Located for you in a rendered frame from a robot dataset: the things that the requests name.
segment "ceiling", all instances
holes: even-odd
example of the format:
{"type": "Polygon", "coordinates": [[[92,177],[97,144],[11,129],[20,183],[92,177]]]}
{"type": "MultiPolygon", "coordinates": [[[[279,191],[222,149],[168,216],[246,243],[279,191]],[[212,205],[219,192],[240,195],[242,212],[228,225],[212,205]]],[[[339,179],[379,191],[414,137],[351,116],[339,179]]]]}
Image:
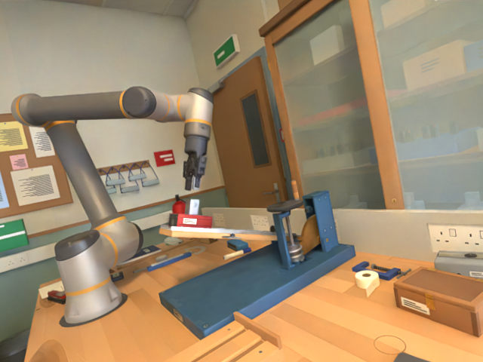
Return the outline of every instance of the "ceiling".
{"type": "Polygon", "coordinates": [[[162,15],[174,15],[185,19],[198,0],[51,0],[73,4],[99,6],[101,8],[142,11],[162,15]]]}

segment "wooden cabinet frame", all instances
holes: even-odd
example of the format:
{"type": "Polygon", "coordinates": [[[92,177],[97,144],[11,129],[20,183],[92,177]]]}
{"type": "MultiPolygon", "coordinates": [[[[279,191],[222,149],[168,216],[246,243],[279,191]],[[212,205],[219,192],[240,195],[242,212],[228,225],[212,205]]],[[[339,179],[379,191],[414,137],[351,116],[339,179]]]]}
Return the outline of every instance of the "wooden cabinet frame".
{"type": "MultiPolygon", "coordinates": [[[[265,38],[269,68],[275,88],[281,127],[285,135],[285,146],[292,179],[297,181],[300,193],[302,194],[303,186],[300,177],[300,168],[295,154],[294,138],[288,119],[280,71],[278,70],[275,44],[312,18],[332,1],[292,0],[290,4],[285,6],[267,24],[260,28],[260,36],[265,38]]],[[[383,73],[377,51],[369,0],[349,0],[349,4],[352,21],[354,23],[355,39],[357,41],[358,54],[361,62],[366,97],[368,98],[368,108],[371,116],[371,125],[386,209],[404,209],[398,159],[395,152],[391,119],[389,117],[383,73]]]]}

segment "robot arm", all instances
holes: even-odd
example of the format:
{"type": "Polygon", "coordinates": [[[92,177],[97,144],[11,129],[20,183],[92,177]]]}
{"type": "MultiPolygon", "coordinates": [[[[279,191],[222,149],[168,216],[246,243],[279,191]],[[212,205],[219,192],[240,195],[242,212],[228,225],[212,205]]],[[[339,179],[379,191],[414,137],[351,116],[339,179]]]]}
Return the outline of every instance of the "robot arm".
{"type": "Polygon", "coordinates": [[[201,88],[171,96],[144,87],[61,97],[25,94],[13,101],[12,113],[26,126],[45,128],[91,221],[90,231],[73,235],[55,246],[67,295],[61,323],[71,327],[100,318],[125,301],[111,281],[109,270],[141,249],[143,234],[137,225],[117,212],[75,123],[110,118],[184,121],[188,160],[184,162],[183,176],[186,190],[191,190],[199,187],[205,174],[213,96],[201,88]]]}

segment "masking tape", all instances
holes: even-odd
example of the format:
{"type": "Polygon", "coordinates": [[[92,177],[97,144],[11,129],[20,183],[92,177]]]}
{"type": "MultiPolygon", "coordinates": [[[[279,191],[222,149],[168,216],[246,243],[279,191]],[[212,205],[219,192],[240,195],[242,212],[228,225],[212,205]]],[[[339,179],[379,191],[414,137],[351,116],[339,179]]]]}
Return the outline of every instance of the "masking tape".
{"type": "Polygon", "coordinates": [[[367,296],[370,296],[380,285],[379,275],[371,270],[359,271],[355,274],[355,283],[366,291],[367,296]]]}

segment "yellow paper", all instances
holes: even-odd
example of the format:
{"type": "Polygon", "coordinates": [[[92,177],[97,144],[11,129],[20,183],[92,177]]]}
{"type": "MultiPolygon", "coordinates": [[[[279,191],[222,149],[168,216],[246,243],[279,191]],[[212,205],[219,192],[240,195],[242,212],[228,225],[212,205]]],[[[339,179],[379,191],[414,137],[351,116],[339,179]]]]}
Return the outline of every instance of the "yellow paper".
{"type": "Polygon", "coordinates": [[[23,126],[17,122],[0,123],[0,152],[28,149],[23,126]]]}

